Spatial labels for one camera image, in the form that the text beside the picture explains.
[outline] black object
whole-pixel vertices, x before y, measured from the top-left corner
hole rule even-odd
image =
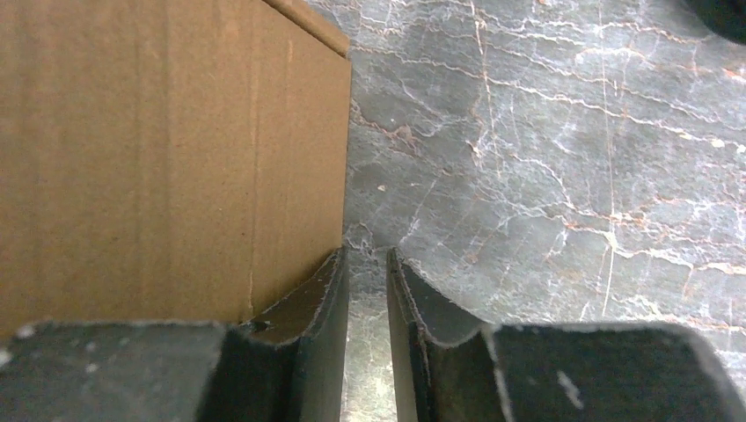
[[[746,0],[687,0],[702,22],[723,38],[746,44]]]
[[[492,326],[388,257],[400,421],[746,421],[709,345],[671,324]]]
[[[42,324],[0,368],[0,421],[333,421],[347,339],[337,250],[249,324]]]

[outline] marble surface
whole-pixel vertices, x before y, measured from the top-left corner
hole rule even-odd
[[[353,41],[343,420],[395,420],[384,253],[491,322],[668,321],[746,393],[746,47],[677,0],[311,0]]]

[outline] brown cardboard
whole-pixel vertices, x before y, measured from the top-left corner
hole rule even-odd
[[[281,6],[2,2],[0,337],[237,321],[341,244],[347,41]]]

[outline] black round object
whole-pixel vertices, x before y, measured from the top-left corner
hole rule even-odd
[[[697,16],[723,38],[746,44],[746,0],[687,0]]]

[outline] stone tabletop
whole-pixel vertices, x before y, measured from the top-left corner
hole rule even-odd
[[[343,420],[394,420],[391,246],[491,322],[693,327],[746,393],[746,47],[678,0],[311,4],[353,41]]]

